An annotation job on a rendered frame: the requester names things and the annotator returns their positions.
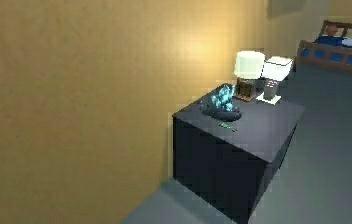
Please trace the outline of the blue crystal on dark base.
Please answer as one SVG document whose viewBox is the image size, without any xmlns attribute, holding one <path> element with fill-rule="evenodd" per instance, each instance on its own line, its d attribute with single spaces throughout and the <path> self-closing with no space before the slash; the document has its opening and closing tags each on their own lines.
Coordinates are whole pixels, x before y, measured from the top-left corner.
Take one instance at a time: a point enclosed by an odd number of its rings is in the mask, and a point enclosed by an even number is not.
<svg viewBox="0 0 352 224">
<path fill-rule="evenodd" d="M 202 101 L 200 110 L 204 115 L 223 122 L 237 121 L 242 117 L 239 108 L 233 104 L 235 86 L 224 84 L 218 91 L 214 92 L 208 100 Z"/>
</svg>

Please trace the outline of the small green pen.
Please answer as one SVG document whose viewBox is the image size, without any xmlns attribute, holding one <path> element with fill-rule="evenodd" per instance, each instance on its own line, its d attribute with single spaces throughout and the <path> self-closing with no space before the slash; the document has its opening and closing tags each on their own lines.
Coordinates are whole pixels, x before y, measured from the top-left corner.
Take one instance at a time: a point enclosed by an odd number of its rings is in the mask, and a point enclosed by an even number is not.
<svg viewBox="0 0 352 224">
<path fill-rule="evenodd" d="M 230 130 L 233 131 L 233 132 L 236 132 L 236 131 L 237 131 L 236 128 L 233 128 L 233 127 L 229 126 L 228 124 L 226 124 L 226 123 L 224 123 L 224 122 L 221 123 L 221 124 L 219 124 L 219 126 L 222 127 L 222 128 L 225 128 L 225 129 L 230 129 Z"/>
</svg>

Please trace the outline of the dark blue cabinet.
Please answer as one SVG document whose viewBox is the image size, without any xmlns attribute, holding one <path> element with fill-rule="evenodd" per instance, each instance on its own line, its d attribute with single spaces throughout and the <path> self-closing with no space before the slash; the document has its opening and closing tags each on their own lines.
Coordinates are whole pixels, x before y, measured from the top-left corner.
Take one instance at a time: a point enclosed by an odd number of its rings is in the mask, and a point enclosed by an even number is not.
<svg viewBox="0 0 352 224">
<path fill-rule="evenodd" d="M 248 224 L 305 107 L 235 99 L 241 118 L 223 128 L 202 113 L 210 100 L 206 94 L 173 114 L 173 178 L 237 224 Z"/>
</svg>

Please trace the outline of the white shade brown base lamp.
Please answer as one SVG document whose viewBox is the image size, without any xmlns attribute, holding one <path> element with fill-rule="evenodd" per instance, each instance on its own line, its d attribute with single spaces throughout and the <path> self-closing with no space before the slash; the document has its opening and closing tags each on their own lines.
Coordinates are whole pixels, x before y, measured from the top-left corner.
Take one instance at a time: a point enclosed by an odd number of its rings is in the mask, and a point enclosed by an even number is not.
<svg viewBox="0 0 352 224">
<path fill-rule="evenodd" d="M 236 55 L 234 75 L 237 77 L 234 97 L 246 102 L 256 93 L 256 80 L 261 77 L 265 55 L 257 51 L 240 51 Z"/>
</svg>

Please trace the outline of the white shade grey base lamp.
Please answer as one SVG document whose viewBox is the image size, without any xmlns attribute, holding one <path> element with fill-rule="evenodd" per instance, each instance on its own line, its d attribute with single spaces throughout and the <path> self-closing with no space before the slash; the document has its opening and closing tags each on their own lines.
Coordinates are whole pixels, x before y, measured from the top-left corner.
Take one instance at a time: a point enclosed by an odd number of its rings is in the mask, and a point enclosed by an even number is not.
<svg viewBox="0 0 352 224">
<path fill-rule="evenodd" d="M 277 94 L 279 84 L 289 75 L 292 65 L 292 58 L 272 56 L 267 59 L 261 75 L 265 79 L 265 84 L 257 100 L 275 105 L 281 99 Z"/>
</svg>

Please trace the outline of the brown wooden bed blue mattress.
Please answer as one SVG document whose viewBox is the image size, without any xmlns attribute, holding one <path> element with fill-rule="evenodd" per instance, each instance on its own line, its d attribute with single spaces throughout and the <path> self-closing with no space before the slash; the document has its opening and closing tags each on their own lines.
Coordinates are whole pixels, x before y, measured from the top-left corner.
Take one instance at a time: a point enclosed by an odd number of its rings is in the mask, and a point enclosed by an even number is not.
<svg viewBox="0 0 352 224">
<path fill-rule="evenodd" d="M 352 38 L 352 23 L 324 20 L 314 41 L 300 41 L 294 68 L 308 62 L 352 72 L 352 47 L 342 44 L 344 38 Z"/>
</svg>

